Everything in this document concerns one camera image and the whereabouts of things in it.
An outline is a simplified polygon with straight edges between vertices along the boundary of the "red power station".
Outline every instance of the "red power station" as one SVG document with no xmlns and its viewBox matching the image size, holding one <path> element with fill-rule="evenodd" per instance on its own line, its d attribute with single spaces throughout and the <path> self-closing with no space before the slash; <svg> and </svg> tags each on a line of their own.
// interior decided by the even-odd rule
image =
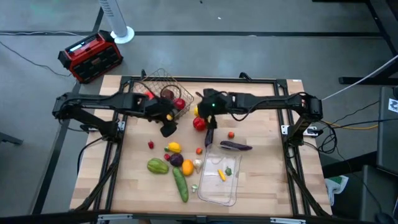
<svg viewBox="0 0 398 224">
<path fill-rule="evenodd" d="M 120 65 L 123 57 L 110 32 L 100 30 L 60 51 L 58 60 L 80 83 L 89 83 Z"/>
</svg>

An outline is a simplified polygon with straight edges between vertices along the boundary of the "green vegetable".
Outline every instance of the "green vegetable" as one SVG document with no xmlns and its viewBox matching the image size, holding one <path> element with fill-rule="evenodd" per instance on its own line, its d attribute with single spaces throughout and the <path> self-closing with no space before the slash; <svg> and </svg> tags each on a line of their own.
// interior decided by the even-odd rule
<svg viewBox="0 0 398 224">
<path fill-rule="evenodd" d="M 185 181 L 185 177 L 180 171 L 179 168 L 173 168 L 173 175 L 175 179 L 175 183 L 177 184 L 178 191 L 180 192 L 181 199 L 183 202 L 188 201 L 188 186 L 187 182 Z"/>
<path fill-rule="evenodd" d="M 154 174 L 166 174 L 169 171 L 167 164 L 158 158 L 153 158 L 148 161 L 147 168 Z"/>
<path fill-rule="evenodd" d="M 232 175 L 232 170 L 231 170 L 231 168 L 226 167 L 225 174 L 226 174 L 227 176 Z"/>
</svg>

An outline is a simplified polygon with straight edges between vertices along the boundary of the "metal basket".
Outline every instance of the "metal basket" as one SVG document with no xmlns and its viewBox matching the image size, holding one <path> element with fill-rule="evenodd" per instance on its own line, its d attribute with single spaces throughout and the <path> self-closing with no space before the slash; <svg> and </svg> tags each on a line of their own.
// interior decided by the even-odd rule
<svg viewBox="0 0 398 224">
<path fill-rule="evenodd" d="M 145 83 L 157 96 L 160 96 L 161 91 L 170 90 L 173 92 L 174 98 L 181 98 L 185 101 L 184 109 L 176 113 L 174 116 L 175 120 L 181 118 L 182 115 L 189 111 L 190 105 L 193 102 L 193 96 L 163 68 L 146 76 L 141 82 Z M 148 89 L 144 85 L 136 83 L 132 91 L 135 93 L 145 93 Z"/>
</svg>

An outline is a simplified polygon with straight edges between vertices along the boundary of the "plastic tray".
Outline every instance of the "plastic tray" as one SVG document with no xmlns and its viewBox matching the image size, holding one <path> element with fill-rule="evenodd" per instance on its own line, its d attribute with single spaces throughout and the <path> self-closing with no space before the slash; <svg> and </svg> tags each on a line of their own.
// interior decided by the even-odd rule
<svg viewBox="0 0 398 224">
<path fill-rule="evenodd" d="M 236 188 L 238 186 L 239 167 L 242 155 L 239 151 L 227 151 L 217 145 L 210 144 L 206 148 L 206 157 L 201 172 L 198 197 L 207 202 L 232 206 L 236 202 Z M 232 170 L 232 175 L 225 174 L 226 168 Z M 218 170 L 221 169 L 226 177 L 222 181 Z"/>
</svg>

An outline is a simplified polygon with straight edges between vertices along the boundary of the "concrete floor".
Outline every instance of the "concrete floor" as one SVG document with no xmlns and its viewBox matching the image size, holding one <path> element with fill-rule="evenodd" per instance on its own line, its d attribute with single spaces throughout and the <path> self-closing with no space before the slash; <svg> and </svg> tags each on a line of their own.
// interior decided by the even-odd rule
<svg viewBox="0 0 398 224">
<path fill-rule="evenodd" d="M 92 30 L 97 0 L 15 1 L 0 9 L 0 30 Z M 313 3 L 311 0 L 139 0 L 119 1 L 126 23 L 136 31 L 281 31 L 377 32 L 364 4 Z M 101 29 L 109 30 L 104 18 Z M 80 37 L 0 36 L 23 56 L 68 74 L 58 51 Z M 305 91 L 319 98 L 343 88 L 340 76 L 363 77 L 392 58 L 381 38 L 137 36 L 119 49 L 121 66 L 110 74 L 138 75 L 164 68 L 175 76 L 303 80 Z M 74 78 L 35 67 L 0 46 L 0 131 L 24 140 L 0 144 L 0 216 L 30 213 L 58 128 L 50 114 L 55 97 L 70 91 Z M 80 93 L 96 94 L 102 79 L 83 85 Z M 325 120 L 334 121 L 376 101 L 379 86 L 356 86 L 324 102 Z M 372 106 L 341 123 L 376 119 Z M 337 131 L 345 158 L 376 149 L 377 130 Z M 76 181 L 76 160 L 87 135 L 69 131 L 43 212 L 68 210 Z"/>
</svg>

